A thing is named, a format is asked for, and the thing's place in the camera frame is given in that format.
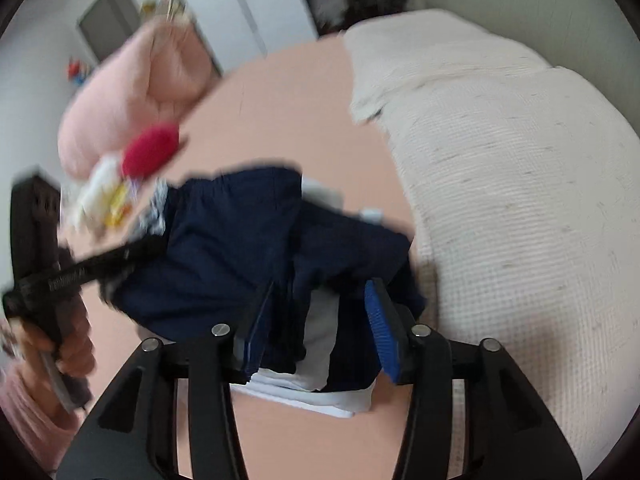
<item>pink sleeve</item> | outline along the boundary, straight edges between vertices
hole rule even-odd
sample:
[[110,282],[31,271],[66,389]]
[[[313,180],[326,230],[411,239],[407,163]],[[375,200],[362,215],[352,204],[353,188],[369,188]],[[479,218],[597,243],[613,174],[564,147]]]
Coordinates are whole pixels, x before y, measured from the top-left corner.
[[0,408],[41,468],[55,471],[78,431],[78,417],[70,416],[66,428],[56,426],[33,402],[15,367],[0,385]]

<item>white blanket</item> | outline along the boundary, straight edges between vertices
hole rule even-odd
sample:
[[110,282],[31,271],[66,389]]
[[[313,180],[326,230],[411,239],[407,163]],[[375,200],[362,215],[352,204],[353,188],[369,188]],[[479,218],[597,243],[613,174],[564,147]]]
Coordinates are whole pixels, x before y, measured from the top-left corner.
[[[396,18],[347,32],[354,118],[377,114],[388,134],[421,267],[437,269],[439,330],[506,346],[586,478],[640,402],[640,141],[576,73],[495,36],[483,57],[482,31],[455,49],[429,46],[426,59],[420,42],[437,43],[431,20],[446,29],[444,14],[410,17],[415,43],[393,55],[385,22]],[[462,420],[458,409],[450,472]]]

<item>bed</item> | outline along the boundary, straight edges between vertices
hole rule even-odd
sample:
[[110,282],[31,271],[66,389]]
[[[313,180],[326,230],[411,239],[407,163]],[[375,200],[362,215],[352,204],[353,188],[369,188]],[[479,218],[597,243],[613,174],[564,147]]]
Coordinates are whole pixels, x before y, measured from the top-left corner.
[[[551,64],[583,75],[636,131],[640,128],[635,99],[640,43],[614,0],[412,0],[412,6],[449,9],[521,41]],[[355,126],[350,117],[352,88],[351,59],[339,36],[249,63],[223,80],[184,121],[188,143],[163,176],[180,182],[191,173],[211,174],[256,159],[290,160],[306,175],[340,189],[345,209],[382,209],[385,221],[410,232],[412,210],[385,137],[375,125]],[[111,235],[104,245],[120,239]],[[70,243],[79,256],[97,250],[84,237],[71,237]],[[132,322],[100,303],[95,287],[84,291],[84,300],[95,328],[98,372],[92,390],[99,396],[140,338]],[[640,362],[636,364],[634,374],[640,371]],[[372,411],[341,420],[236,395],[234,410],[248,473],[263,479],[388,479],[408,396],[408,388],[392,387],[382,376]],[[640,402],[636,391],[624,398],[624,410],[617,410],[612,422],[618,437]],[[605,459],[615,440],[596,444],[596,456],[581,461],[585,476]],[[189,469],[186,446],[183,435],[183,474]]]

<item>white cloth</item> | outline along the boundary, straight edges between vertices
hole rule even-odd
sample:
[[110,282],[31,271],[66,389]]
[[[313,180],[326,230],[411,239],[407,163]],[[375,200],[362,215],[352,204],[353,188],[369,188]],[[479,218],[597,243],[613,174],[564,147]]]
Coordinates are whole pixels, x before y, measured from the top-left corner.
[[478,73],[517,74],[548,67],[539,54],[446,10],[417,10],[351,27],[351,114],[375,116],[398,91]]
[[[316,205],[340,211],[344,203],[342,194],[318,181],[303,177],[302,196]],[[379,210],[364,210],[362,219],[373,223],[382,220]],[[274,400],[296,408],[342,418],[355,413],[368,412],[375,383],[365,390],[352,392],[319,393],[329,377],[331,352],[338,330],[340,297],[320,288],[311,293],[309,312],[305,322],[305,358],[296,364],[295,374],[279,374],[260,368],[247,384],[232,384],[237,392],[261,399]]]
[[[426,34],[432,16],[442,19],[420,15],[415,38],[415,27]],[[353,109],[357,118],[367,103],[381,110],[418,253],[437,267],[439,330],[506,346],[586,478],[640,399],[640,141],[581,76],[543,63],[525,69],[524,46],[521,58],[517,44],[494,37],[485,58],[485,43],[469,40],[430,48],[429,59],[396,57],[395,72],[394,60],[372,57],[390,28],[406,40],[385,24],[380,38],[367,32],[369,44],[347,41],[356,84],[370,85],[356,89]],[[441,71],[461,50],[465,66]],[[407,66],[415,80],[402,86],[394,77]],[[463,446],[462,396],[455,402],[450,473]]]
[[122,182],[121,164],[119,153],[108,153],[100,158],[75,202],[65,204],[62,215],[66,225],[75,231],[88,229],[95,235],[104,233],[111,199]]

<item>finger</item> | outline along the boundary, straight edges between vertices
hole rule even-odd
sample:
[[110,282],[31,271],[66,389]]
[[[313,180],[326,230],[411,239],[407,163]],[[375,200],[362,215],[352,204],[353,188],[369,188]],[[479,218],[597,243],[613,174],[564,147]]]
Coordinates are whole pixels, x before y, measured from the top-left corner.
[[82,301],[82,298],[77,297],[74,300],[74,311],[72,314],[72,322],[75,325],[76,322],[86,319],[88,316],[87,314],[87,310],[86,307],[84,306],[84,302]]
[[58,353],[60,361],[71,361],[78,355],[91,354],[94,351],[94,344],[87,336],[81,336],[77,333],[69,336],[60,347]]
[[14,329],[15,338],[23,349],[31,346],[43,352],[54,351],[55,345],[53,341],[47,337],[41,328],[34,324],[22,320],[12,320],[12,328]]
[[20,352],[22,353],[22,357],[24,358],[24,365],[28,366],[29,370],[31,371],[32,376],[37,377],[38,380],[46,380],[47,378],[47,371],[44,368],[44,365],[42,363],[42,358],[40,356],[40,350],[35,347],[32,343],[31,343],[31,339],[32,338],[36,338],[37,340],[41,340],[40,342],[42,343],[41,346],[43,347],[43,351],[51,351],[53,344],[51,344],[48,348],[47,348],[47,344],[46,342],[50,341],[47,339],[46,341],[44,341],[44,339],[42,338],[43,334],[36,334],[36,337],[33,337],[34,335],[28,335],[25,332],[25,324],[22,320],[19,319],[12,319],[10,321],[11,327],[12,327],[12,332],[14,334],[14,337],[16,338],[16,341],[20,344]]
[[74,333],[80,337],[88,337],[89,332],[91,332],[91,324],[86,316],[86,311],[84,313],[76,311],[71,322],[74,327]]
[[71,377],[87,377],[95,369],[95,357],[93,354],[78,355],[70,361],[61,363],[58,368],[63,374]]

